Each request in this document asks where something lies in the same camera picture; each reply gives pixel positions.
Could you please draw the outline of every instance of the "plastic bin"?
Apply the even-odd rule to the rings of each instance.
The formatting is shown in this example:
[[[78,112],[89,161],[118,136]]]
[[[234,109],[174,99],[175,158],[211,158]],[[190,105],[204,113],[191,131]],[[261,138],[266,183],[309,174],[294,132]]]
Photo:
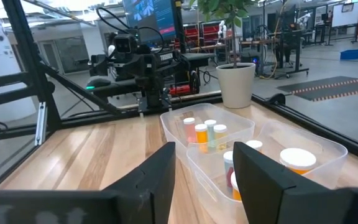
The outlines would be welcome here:
[[[318,166],[304,176],[330,189],[335,188],[346,161],[347,149],[344,146],[277,121],[266,123],[256,140],[264,144],[262,153],[277,162],[280,152],[289,147],[312,152]],[[242,203],[233,200],[230,189],[226,187],[223,154],[231,150],[204,154],[192,147],[187,152],[196,194],[218,224],[247,223]]]
[[[188,106],[179,110],[174,110],[161,115],[161,122],[164,128],[167,141],[176,142],[177,157],[188,168],[186,151],[188,147],[201,147],[199,144],[188,143],[183,125],[185,118],[195,118],[196,124],[203,124],[208,119],[214,119],[217,124],[227,126],[227,136],[220,141],[231,142],[231,139],[247,141],[254,135],[255,123],[249,119],[230,113],[222,108],[209,103],[200,103]]]
[[[358,59],[358,49],[345,50],[341,52],[341,60],[354,60],[354,59]]]

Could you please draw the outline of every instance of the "computer screen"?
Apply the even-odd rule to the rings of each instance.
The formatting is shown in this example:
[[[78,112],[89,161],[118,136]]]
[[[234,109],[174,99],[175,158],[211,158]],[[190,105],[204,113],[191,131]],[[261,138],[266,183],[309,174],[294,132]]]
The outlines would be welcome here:
[[[164,39],[176,35],[172,0],[123,0],[130,27],[151,27],[158,30]],[[140,30],[140,39],[144,42],[160,41],[153,30]]]

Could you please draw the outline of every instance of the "white lid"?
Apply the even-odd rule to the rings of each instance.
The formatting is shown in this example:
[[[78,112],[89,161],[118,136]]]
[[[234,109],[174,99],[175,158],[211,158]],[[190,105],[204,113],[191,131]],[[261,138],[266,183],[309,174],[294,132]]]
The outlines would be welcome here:
[[[183,123],[184,123],[184,124],[194,124],[195,121],[196,121],[196,120],[195,120],[194,118],[185,118],[185,119],[183,120]]]
[[[218,124],[214,126],[214,132],[216,133],[225,133],[227,131],[227,127],[224,124]]]
[[[206,131],[206,124],[197,124],[196,131]]]
[[[280,152],[280,162],[292,169],[311,170],[316,165],[317,158],[304,149],[289,148]]]
[[[225,152],[223,154],[223,159],[225,162],[232,164],[233,163],[233,151]]]
[[[213,127],[215,124],[216,124],[216,121],[215,120],[206,120],[204,122],[204,124],[206,124],[208,127]]]
[[[233,172],[231,174],[230,182],[231,182],[231,185],[233,186],[233,188],[236,189],[237,191],[239,191],[239,186],[237,185],[237,180],[236,180],[236,172]]]
[[[256,149],[257,151],[260,151],[262,146],[264,145],[261,141],[258,141],[258,140],[250,140],[250,141],[247,141],[246,144],[249,147]]]

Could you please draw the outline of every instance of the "floor mat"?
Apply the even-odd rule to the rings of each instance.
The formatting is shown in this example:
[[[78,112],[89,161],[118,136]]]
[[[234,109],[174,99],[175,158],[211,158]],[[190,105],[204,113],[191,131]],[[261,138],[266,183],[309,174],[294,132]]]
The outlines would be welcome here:
[[[310,101],[322,101],[358,95],[358,82],[348,85],[337,85],[331,88],[320,88],[312,91],[298,92],[294,93],[294,95]]]
[[[279,86],[277,88],[285,92],[297,94],[305,91],[314,91],[323,88],[333,88],[333,87],[348,85],[357,82],[358,82],[358,78],[339,76],[339,77],[325,78],[325,79],[315,80],[310,82]]]

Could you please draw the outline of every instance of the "white plant pot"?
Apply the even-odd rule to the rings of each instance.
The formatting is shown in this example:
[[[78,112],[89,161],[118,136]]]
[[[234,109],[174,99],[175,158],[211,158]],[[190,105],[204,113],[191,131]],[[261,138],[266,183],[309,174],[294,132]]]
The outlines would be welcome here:
[[[237,63],[216,67],[223,105],[227,108],[245,108],[251,104],[254,63]]]

